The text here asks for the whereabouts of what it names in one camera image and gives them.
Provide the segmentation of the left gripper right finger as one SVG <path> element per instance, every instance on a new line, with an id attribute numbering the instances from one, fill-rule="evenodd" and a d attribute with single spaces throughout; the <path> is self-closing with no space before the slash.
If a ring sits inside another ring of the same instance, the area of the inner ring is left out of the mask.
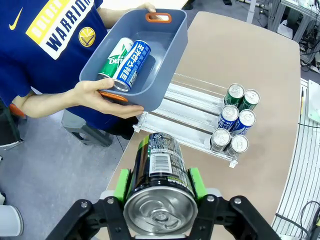
<path id="1" fill-rule="evenodd" d="M 279 240 L 252 203 L 242 195 L 225 200 L 205 188 L 198 168 L 188 169 L 198 203 L 198 213 L 193 222 L 189 240 L 211 239 L 215 225 L 223 226 L 235 240 Z"/>

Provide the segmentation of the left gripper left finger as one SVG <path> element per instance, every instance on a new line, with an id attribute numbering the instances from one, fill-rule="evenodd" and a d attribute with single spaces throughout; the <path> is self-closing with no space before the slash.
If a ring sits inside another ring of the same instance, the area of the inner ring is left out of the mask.
<path id="1" fill-rule="evenodd" d="M 115 191 L 91 203 L 79 199 L 70 207 L 51 233 L 48 240 L 90 240 L 101 228 L 107 228 L 110 240 L 131 240 L 124 218 L 124 206 L 132 173 L 122 169 Z"/>

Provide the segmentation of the person's right hand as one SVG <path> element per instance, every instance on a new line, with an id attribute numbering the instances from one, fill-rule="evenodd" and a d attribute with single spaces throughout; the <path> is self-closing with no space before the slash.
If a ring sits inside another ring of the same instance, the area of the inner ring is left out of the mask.
<path id="1" fill-rule="evenodd" d="M 123 119 L 143 113 L 144 108 L 139 105 L 120 105 L 112 103 L 102 97 L 98 90 L 110 89 L 114 86 L 112 78 L 103 78 L 97 81 L 80 81 L 72 89 L 73 106 L 84 106 L 103 114 L 117 116 Z"/>

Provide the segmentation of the person's left hand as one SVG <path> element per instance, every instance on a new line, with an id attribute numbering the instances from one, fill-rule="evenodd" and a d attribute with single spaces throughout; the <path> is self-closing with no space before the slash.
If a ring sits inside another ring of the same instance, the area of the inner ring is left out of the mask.
<path id="1" fill-rule="evenodd" d="M 151 3 L 149 3 L 149 2 L 145 2 L 145 3 L 141 4 L 141 5 L 139 5 L 137 7 L 137 9 L 146 9 L 150 13 L 155 13 L 156 12 L 156 7 L 154 5 L 152 5 Z"/>

